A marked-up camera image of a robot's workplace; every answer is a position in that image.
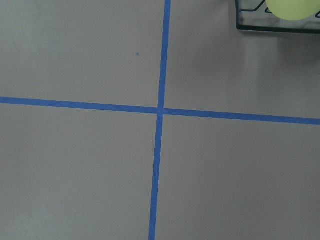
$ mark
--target blue line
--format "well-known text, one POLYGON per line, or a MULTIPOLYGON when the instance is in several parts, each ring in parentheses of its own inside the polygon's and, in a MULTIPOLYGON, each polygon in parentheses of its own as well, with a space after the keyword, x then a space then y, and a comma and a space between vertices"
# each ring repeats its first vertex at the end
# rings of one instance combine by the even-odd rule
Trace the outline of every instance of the blue line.
POLYGON ((171 0, 165 0, 164 17, 163 17, 163 30, 162 30, 160 80, 159 80, 159 92, 158 92, 158 108, 157 108, 158 112, 157 112, 157 118, 156 118, 155 143, 154 143, 154 160, 153 160, 153 176, 152 176, 150 223, 149 223, 149 240, 155 240, 155 238, 156 238, 161 144, 162 144, 165 94, 166 94, 170 11, 171 11, 171 0))
POLYGON ((231 112, 218 111, 198 111, 198 110, 183 110, 183 109, 164 109, 165 115, 188 116, 188 117, 203 117, 212 119, 235 119, 274 123, 288 123, 288 124, 306 124, 306 125, 320 125, 320 119, 290 117, 290 116, 272 116, 272 115, 257 115, 257 114, 243 114, 231 112))
POLYGON ((44 106, 44 107, 56 107, 56 108, 70 108, 70 109, 90 109, 90 110, 129 112, 129 113, 144 113, 144 114, 157 113, 156 107, 112 105, 112 104, 75 102, 75 101, 55 101, 55 100, 41 100, 41 99, 16 98, 16 97, 0 97, 0 104, 16 104, 16 105, 44 106))

